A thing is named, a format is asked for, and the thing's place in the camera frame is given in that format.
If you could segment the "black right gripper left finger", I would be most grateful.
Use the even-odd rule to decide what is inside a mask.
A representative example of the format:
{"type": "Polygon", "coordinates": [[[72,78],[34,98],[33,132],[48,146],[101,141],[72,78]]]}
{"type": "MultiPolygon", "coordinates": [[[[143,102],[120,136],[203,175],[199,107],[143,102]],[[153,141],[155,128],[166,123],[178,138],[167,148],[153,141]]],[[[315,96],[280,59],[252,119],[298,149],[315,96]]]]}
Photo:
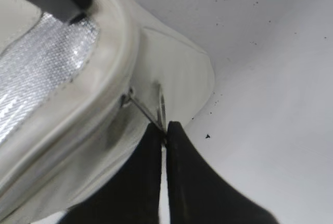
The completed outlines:
{"type": "Polygon", "coordinates": [[[119,171],[59,223],[159,223],[162,137],[149,124],[119,171]]]}

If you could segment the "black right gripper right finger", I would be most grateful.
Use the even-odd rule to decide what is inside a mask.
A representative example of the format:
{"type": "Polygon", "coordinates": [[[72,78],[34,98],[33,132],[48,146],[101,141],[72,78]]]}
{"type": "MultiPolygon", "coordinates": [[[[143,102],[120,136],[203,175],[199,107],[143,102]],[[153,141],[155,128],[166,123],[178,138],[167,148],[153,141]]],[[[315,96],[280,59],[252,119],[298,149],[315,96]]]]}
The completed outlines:
{"type": "Polygon", "coordinates": [[[277,223],[214,171],[179,122],[169,122],[166,155],[171,223],[277,223]]]}

